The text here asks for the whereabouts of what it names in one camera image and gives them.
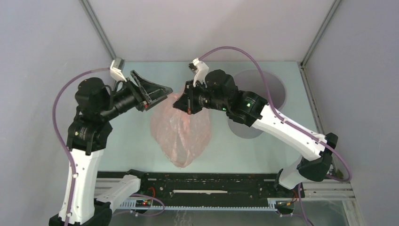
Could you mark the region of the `pink plastic trash bag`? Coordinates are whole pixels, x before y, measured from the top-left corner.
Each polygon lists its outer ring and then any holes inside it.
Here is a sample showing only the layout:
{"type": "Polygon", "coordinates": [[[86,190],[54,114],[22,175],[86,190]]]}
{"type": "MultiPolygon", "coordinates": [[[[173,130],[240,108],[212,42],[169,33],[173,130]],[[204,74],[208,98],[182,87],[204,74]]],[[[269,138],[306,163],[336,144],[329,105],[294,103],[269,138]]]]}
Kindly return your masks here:
{"type": "Polygon", "coordinates": [[[151,116],[151,135],[162,152],[178,168],[189,166],[208,146],[212,126],[209,110],[188,115],[173,108],[183,89],[171,93],[167,99],[154,107],[151,116]]]}

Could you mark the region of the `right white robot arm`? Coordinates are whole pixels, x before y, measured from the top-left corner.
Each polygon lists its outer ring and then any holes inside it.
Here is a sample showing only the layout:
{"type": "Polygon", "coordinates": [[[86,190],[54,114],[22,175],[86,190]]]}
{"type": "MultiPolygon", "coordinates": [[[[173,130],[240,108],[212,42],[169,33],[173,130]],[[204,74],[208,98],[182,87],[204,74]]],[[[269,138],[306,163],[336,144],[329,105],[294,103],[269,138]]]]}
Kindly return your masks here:
{"type": "Polygon", "coordinates": [[[190,80],[173,107],[188,115],[202,109],[219,110],[236,123],[267,132],[297,150],[301,157],[279,171],[274,192],[285,197],[300,183],[321,182],[332,164],[332,151],[338,137],[333,133],[317,134],[284,118],[271,102],[252,91],[240,90],[231,75],[215,70],[205,76],[205,82],[190,80]]]}

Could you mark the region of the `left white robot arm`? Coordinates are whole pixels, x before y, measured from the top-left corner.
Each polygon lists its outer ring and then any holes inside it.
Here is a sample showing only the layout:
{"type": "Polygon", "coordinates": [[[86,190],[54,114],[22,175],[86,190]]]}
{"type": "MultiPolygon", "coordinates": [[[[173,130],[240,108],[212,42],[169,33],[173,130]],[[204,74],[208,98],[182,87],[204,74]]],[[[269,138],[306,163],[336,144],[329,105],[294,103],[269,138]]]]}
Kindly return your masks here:
{"type": "Polygon", "coordinates": [[[63,140],[56,136],[69,161],[64,202],[59,213],[49,219],[51,226],[107,226],[116,209],[131,196],[143,196],[147,181],[126,174],[120,182],[101,195],[95,195],[99,163],[112,132],[111,120],[135,108],[147,111],[165,100],[172,89],[150,82],[135,71],[129,78],[116,79],[115,87],[98,77],[79,75],[75,94],[76,114],[63,140]]]}

